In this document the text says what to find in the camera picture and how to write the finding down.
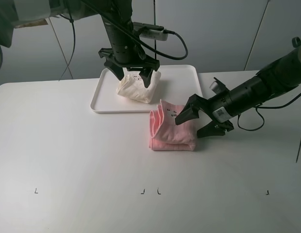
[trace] label sticker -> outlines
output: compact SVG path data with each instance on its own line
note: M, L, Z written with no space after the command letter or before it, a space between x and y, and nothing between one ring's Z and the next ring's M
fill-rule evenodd
M224 107L220 107L219 109L215 110L212 114L220 123L223 123L226 120L232 118L232 116L228 114Z

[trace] pink cloth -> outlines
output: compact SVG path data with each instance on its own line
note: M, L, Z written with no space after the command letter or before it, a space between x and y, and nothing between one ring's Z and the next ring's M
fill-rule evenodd
M193 120L175 124L175 117L184 108L160 100L158 110L150 112L150 145L152 150L194 150L197 137Z

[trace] table surface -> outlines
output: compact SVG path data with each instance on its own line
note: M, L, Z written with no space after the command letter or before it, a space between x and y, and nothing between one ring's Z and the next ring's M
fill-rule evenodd
M213 77L231 89L254 74L200 74L202 93L213 95ZM195 152L154 152L148 114L90 109L97 83L0 86L0 233L301 232L301 100L261 111L259 131L234 118ZM240 124L260 117L249 110Z

